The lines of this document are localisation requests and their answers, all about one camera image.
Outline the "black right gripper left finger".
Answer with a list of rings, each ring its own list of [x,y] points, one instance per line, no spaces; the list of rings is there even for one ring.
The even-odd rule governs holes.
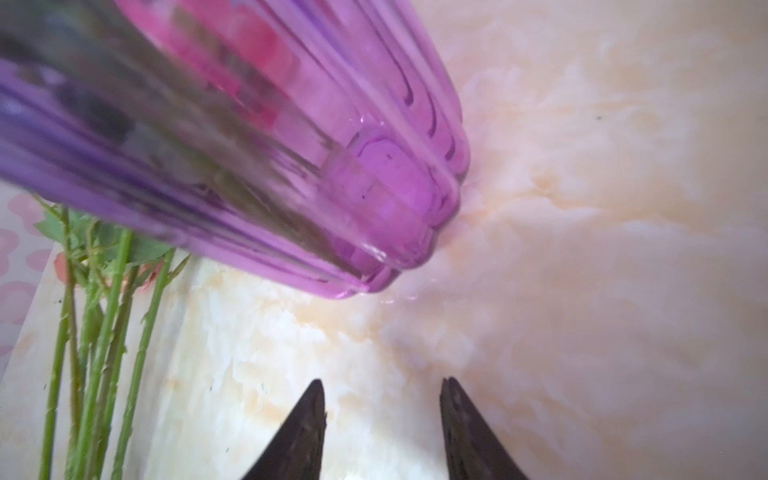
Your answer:
[[[323,383],[310,382],[243,480],[319,480],[326,431]]]

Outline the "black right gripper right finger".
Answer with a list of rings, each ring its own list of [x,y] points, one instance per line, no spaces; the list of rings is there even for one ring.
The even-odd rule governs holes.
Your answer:
[[[443,379],[439,405],[450,480],[528,480],[456,378]]]

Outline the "purple blue glass vase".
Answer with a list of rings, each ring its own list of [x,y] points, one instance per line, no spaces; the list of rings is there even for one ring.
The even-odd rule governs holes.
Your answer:
[[[326,298],[432,256],[470,161],[409,1],[5,1],[1,176]]]

